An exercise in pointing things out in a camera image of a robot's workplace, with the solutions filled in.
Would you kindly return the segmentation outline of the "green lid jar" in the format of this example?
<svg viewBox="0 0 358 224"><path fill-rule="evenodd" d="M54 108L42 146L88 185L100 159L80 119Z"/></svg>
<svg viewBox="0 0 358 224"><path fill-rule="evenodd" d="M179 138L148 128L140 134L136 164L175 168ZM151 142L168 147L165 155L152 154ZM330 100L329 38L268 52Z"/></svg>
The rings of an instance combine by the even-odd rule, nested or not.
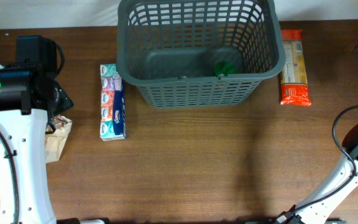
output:
<svg viewBox="0 0 358 224"><path fill-rule="evenodd" d="M235 72L236 72L236 67L231 62L221 61L214 66L214 75L216 77L219 77L221 75L226 77L229 74L233 74Z"/></svg>

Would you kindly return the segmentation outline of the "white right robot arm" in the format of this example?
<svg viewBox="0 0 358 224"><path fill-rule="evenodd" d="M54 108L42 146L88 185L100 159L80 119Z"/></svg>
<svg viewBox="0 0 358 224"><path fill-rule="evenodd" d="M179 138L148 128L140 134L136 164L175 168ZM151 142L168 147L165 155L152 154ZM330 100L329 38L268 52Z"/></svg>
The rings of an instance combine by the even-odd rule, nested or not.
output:
<svg viewBox="0 0 358 224"><path fill-rule="evenodd" d="M348 132L342 146L351 158L341 156L334 170L318 188L293 211L280 215L275 223L325 223L358 186L358 125Z"/></svg>

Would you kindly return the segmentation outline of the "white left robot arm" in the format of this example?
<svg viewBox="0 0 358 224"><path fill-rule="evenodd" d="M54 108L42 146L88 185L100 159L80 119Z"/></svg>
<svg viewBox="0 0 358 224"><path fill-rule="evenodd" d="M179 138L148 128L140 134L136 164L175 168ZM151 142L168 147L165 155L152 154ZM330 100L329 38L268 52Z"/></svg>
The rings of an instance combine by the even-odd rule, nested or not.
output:
<svg viewBox="0 0 358 224"><path fill-rule="evenodd" d="M40 35L16 40L16 61L0 69L0 223L56 223L48 192L45 136L73 107L56 81L61 47Z"/></svg>

